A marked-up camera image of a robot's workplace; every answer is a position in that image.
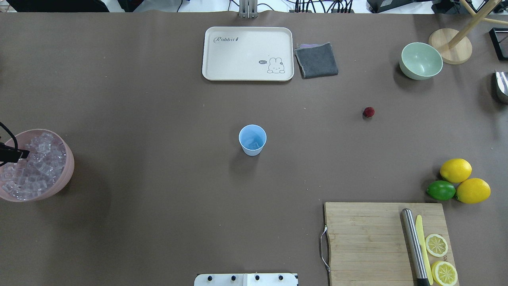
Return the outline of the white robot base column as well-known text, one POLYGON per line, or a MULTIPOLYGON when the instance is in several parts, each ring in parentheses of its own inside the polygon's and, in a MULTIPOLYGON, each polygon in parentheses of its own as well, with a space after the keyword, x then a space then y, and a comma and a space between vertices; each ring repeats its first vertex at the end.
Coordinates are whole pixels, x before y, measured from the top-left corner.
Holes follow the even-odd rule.
POLYGON ((227 273, 200 274, 194 286, 298 286, 299 279, 293 273, 227 273))

